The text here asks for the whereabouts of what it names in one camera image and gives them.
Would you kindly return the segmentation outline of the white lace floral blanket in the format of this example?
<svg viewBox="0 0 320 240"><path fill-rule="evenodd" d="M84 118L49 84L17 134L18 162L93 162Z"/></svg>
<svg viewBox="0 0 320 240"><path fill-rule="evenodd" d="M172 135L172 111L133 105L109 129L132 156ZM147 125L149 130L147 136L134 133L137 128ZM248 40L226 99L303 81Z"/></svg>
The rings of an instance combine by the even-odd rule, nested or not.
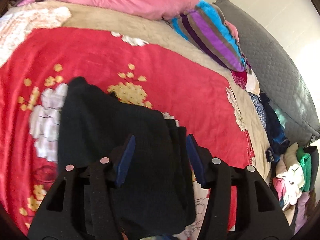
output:
<svg viewBox="0 0 320 240"><path fill-rule="evenodd" d="M61 27L71 12L67 7L15 12L1 18L1 65L34 29Z"/></svg>

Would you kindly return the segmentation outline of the beige bed sheet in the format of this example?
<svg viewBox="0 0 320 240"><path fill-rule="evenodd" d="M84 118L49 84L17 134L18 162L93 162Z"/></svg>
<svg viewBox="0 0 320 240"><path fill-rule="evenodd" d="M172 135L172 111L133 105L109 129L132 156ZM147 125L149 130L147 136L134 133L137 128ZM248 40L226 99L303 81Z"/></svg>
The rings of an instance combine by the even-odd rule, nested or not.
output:
<svg viewBox="0 0 320 240"><path fill-rule="evenodd" d="M264 179L267 178L271 165L267 162L265 157L265 151L270 145L266 132L251 97L245 90L236 85L229 70L218 65L218 63L178 35L163 21L151 21L110 9L54 0L31 3L22 7L14 7L9 9L8 13L13 14L19 11L58 7L67 7L71 12L71 18L64 23L66 27L115 31L116 33L129 37L141 38L151 44L157 44L172 50L225 77L234 93L242 120L249 133L255 155L255 166L257 171Z"/></svg>

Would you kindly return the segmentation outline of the red floral blanket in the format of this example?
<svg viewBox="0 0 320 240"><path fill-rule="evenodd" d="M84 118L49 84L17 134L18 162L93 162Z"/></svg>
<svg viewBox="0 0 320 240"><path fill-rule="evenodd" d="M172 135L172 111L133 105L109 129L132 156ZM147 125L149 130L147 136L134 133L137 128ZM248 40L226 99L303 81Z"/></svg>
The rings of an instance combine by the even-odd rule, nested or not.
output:
<svg viewBox="0 0 320 240"><path fill-rule="evenodd" d="M56 178L60 110L77 76L176 119L231 166L243 168L254 155L220 74L109 31L35 29L1 67L1 203L23 233Z"/></svg>

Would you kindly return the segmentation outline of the dark blue velvet garment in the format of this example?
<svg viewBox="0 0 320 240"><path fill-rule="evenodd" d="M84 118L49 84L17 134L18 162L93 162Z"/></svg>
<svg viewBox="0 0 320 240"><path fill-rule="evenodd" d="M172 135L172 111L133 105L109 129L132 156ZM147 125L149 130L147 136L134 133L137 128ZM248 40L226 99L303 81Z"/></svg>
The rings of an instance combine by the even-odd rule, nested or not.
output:
<svg viewBox="0 0 320 240"><path fill-rule="evenodd" d="M266 150L266 159L269 163L277 163L289 146L289 139L278 119L277 114L270 105L270 100L263 92L260 95L249 93L255 106L259 119L267 134L269 148Z"/></svg>

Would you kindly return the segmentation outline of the striped purple blue pillow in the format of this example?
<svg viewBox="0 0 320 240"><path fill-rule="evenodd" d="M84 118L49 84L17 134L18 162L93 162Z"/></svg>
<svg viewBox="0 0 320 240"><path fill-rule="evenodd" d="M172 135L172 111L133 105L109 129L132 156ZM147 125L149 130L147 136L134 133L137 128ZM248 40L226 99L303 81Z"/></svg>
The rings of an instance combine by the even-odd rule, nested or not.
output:
<svg viewBox="0 0 320 240"><path fill-rule="evenodd" d="M221 66L235 72L251 73L239 42L227 27L223 13L216 5L201 0L194 9L179 14L169 23L176 33Z"/></svg>

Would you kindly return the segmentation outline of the green folded cloth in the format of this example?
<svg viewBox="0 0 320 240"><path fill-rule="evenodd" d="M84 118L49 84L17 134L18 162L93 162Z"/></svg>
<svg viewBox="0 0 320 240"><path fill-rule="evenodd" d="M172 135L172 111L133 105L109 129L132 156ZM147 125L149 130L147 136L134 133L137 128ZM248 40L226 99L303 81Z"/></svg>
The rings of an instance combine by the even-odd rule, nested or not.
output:
<svg viewBox="0 0 320 240"><path fill-rule="evenodd" d="M303 148L299 147L297 151L297 159L302 167L304 176L304 186L301 187L301 189L303 192L306 192L310 190L311 185L311 155L304 152Z"/></svg>

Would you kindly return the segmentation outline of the pile of folded clothes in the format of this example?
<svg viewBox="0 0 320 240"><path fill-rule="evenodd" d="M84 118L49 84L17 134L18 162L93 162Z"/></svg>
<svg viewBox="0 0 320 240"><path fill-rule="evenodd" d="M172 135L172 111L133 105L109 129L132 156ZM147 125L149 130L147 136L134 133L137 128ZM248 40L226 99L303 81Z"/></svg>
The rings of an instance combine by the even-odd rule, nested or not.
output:
<svg viewBox="0 0 320 240"><path fill-rule="evenodd" d="M311 155L311 185L306 192L301 189L304 186L304 176L297 159L299 147L294 143L281 155L270 185L293 233L297 233L312 216L319 197L316 185L319 176L318 147L301 147Z"/></svg>

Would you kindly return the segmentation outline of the black sweater with orange patches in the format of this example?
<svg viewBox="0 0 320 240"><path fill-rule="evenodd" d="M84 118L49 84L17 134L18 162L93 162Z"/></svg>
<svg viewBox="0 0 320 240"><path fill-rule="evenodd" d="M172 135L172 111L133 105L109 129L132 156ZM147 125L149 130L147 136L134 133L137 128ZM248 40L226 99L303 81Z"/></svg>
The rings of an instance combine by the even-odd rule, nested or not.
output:
<svg viewBox="0 0 320 240"><path fill-rule="evenodd" d="M87 166L135 137L124 183L112 191L117 220L130 239L181 233L195 220L186 129L143 106L120 102L83 77L68 85L61 111L58 167Z"/></svg>

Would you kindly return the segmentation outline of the magenta patterned cloth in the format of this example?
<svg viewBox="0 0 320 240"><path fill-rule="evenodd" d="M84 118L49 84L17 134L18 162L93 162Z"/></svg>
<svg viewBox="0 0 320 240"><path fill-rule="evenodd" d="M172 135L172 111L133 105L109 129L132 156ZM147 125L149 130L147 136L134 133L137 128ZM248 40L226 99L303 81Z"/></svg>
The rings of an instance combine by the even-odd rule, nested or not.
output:
<svg viewBox="0 0 320 240"><path fill-rule="evenodd" d="M243 72L236 72L231 70L231 74L234 82L243 90L246 89L247 85L247 72L244 70Z"/></svg>

